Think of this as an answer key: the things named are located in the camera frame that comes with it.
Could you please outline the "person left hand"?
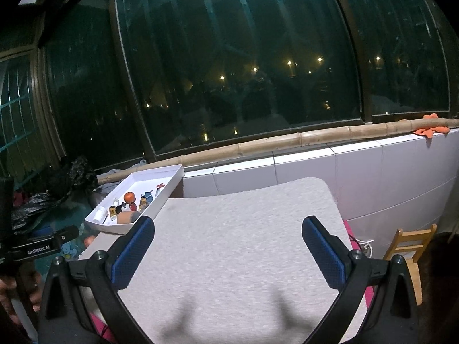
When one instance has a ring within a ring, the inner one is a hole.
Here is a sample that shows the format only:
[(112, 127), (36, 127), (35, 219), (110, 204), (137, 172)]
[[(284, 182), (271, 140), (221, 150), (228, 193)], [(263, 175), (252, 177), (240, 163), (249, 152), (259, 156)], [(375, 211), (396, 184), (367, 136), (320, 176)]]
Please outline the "person left hand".
[[(42, 276), (35, 270), (27, 271), (22, 274), (22, 279), (25, 284), (30, 302), (36, 313), (40, 310), (43, 294)], [(15, 325), (21, 325), (18, 314), (12, 305), (11, 297), (16, 292), (17, 283), (13, 277), (4, 276), (1, 278), (1, 305), (5, 312)]]

